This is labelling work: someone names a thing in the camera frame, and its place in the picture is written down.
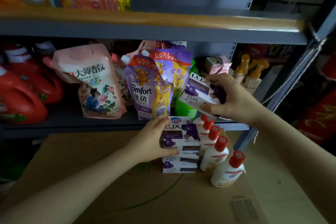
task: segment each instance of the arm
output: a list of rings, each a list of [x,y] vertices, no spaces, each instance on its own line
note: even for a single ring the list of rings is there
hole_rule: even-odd
[[[155,119],[148,122],[127,146],[0,214],[0,223],[74,222],[107,186],[134,165],[179,153],[159,145],[162,130],[169,121]]]
[[[225,104],[204,104],[202,108],[206,112],[255,127],[271,140],[317,209],[330,223],[336,222],[336,157],[267,110],[240,84],[230,80],[228,75],[216,74],[206,79],[221,85],[227,97]]]

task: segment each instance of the cardboard surface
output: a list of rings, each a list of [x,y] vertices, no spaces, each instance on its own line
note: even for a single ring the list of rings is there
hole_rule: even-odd
[[[10,190],[0,211],[97,162],[136,131],[53,134]],[[112,183],[75,223],[268,223],[243,174],[217,188],[211,174],[162,174],[161,159],[142,163]]]

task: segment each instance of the hand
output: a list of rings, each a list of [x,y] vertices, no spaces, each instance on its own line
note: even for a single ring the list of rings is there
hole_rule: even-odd
[[[267,109],[243,86],[230,78],[232,77],[224,73],[212,74],[205,78],[223,87],[226,92],[226,102],[222,105],[203,104],[201,109],[211,114],[254,126]]]
[[[126,148],[133,152],[139,163],[179,154],[178,149],[163,149],[160,146],[162,131],[169,122],[170,119],[163,118],[151,120],[129,141]]]

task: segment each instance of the green bottle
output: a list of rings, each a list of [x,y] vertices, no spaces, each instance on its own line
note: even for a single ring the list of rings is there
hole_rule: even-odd
[[[192,67],[190,69],[190,72],[193,72],[195,74],[198,74],[198,68],[195,66],[195,60],[192,58]],[[188,116],[191,119],[194,119],[196,117],[197,110],[188,106],[187,104],[181,102],[179,99],[176,99],[176,106],[175,106],[175,115],[176,116]]]

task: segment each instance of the red laundry detergent bottle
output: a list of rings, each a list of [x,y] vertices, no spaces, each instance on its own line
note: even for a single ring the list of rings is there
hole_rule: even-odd
[[[20,45],[6,44],[4,53],[8,57],[8,64],[4,68],[15,72],[22,79],[27,80],[43,103],[57,103],[62,99],[62,87],[55,76],[41,67]]]
[[[47,108],[29,85],[0,66],[0,119],[20,125],[41,122],[47,115]]]

